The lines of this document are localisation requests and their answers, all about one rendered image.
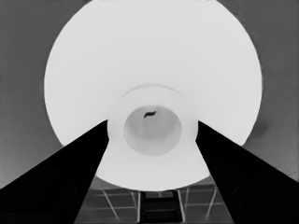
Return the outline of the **large thick white disc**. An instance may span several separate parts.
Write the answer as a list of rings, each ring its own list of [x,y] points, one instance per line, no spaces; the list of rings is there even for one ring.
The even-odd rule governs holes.
[[[127,92],[164,87],[188,99],[197,117],[237,144],[258,118],[263,79],[241,22],[210,0],[92,0],[62,28],[44,79],[50,124],[63,145],[102,121]],[[142,191],[178,189],[209,176],[192,150],[142,160],[108,155],[99,178]]]

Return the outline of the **white round carrier wide hole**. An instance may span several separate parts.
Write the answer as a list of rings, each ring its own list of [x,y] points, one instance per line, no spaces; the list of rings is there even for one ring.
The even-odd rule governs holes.
[[[197,135],[197,117],[180,92],[164,87],[125,93],[110,111],[107,154],[160,159],[187,154]]]

